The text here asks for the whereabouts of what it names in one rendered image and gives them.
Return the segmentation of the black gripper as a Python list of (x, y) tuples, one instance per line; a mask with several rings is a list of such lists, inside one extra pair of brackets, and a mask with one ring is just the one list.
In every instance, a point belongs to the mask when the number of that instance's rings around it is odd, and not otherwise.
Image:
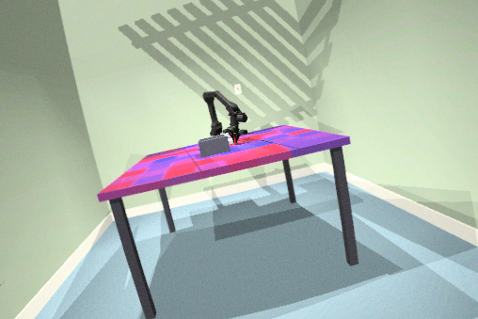
[[(238, 121), (237, 121), (237, 122), (231, 122), (231, 123), (230, 123), (231, 126), (233, 126), (233, 125), (235, 125), (235, 124), (236, 124), (236, 126), (237, 126), (237, 132), (233, 132), (233, 133), (236, 133), (236, 135), (235, 135), (235, 143), (237, 143), (237, 141), (238, 141), (240, 135), (247, 134), (247, 130), (240, 130), (240, 129), (238, 128), (238, 124), (239, 124)], [(227, 133), (227, 129), (224, 129), (224, 130), (222, 131), (222, 134), (226, 134), (226, 133)], [(232, 139), (232, 141), (233, 141), (233, 143), (234, 143), (233, 133), (232, 133), (232, 134), (228, 133), (228, 135), (231, 136), (231, 139)]]

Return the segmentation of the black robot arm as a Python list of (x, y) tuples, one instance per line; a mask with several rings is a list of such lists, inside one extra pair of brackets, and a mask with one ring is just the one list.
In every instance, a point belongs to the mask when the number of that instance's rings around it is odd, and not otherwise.
[[(230, 102), (225, 96), (223, 96), (219, 90), (215, 91), (205, 91), (202, 94), (204, 102), (207, 103), (210, 117), (211, 117), (211, 132), (210, 136), (219, 136), (222, 134), (222, 123), (218, 121), (217, 115), (215, 112), (215, 105), (214, 105), (214, 99), (215, 97), (222, 102), (227, 111), (229, 112), (228, 116), (231, 118), (231, 122), (247, 122), (247, 115), (242, 113), (242, 111), (239, 109), (238, 105)], [(237, 132), (237, 126), (236, 124), (233, 126), (229, 126), (227, 129), (227, 133), (232, 134), (233, 132)]]

